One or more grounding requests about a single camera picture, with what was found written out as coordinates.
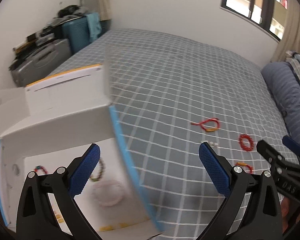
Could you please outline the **person's right hand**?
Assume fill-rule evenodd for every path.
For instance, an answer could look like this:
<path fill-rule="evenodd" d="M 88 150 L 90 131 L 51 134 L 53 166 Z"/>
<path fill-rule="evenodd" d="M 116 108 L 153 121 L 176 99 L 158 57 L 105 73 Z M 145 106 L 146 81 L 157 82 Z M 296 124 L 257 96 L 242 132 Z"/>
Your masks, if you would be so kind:
<path fill-rule="evenodd" d="M 300 208 L 299 205 L 290 200 L 287 197 L 284 197 L 281 202 L 281 214 L 282 214 L 282 232 L 285 233 L 289 228 L 289 220 L 293 217 L 294 213 L 298 211 L 298 217 L 296 218 L 294 224 L 296 228 L 300 231 Z"/>

